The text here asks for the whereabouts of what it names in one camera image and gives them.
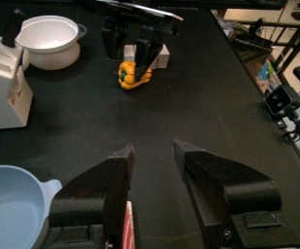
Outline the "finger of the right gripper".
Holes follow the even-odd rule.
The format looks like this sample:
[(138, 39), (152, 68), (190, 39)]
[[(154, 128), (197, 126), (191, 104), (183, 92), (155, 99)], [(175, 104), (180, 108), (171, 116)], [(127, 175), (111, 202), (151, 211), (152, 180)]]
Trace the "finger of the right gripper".
[(106, 54), (111, 60), (123, 59), (126, 36), (127, 36), (126, 28), (119, 28), (116, 30), (108, 28), (102, 29), (102, 40), (106, 49)]
[(134, 53), (134, 80), (139, 81), (163, 48), (163, 44), (140, 38), (135, 42)]

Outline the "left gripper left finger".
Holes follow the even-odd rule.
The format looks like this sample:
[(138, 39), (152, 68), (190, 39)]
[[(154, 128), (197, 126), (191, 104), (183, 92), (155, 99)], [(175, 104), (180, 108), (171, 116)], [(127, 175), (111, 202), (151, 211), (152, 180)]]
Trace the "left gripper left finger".
[(42, 249), (123, 249), (134, 148), (127, 144), (56, 193)]

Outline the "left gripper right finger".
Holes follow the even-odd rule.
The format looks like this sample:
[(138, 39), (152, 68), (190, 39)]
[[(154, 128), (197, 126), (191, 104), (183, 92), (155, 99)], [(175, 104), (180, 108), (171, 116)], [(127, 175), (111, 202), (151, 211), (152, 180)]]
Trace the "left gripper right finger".
[(183, 141), (172, 142), (172, 151), (203, 248), (300, 247), (300, 236), (285, 224), (273, 179), (247, 165)]

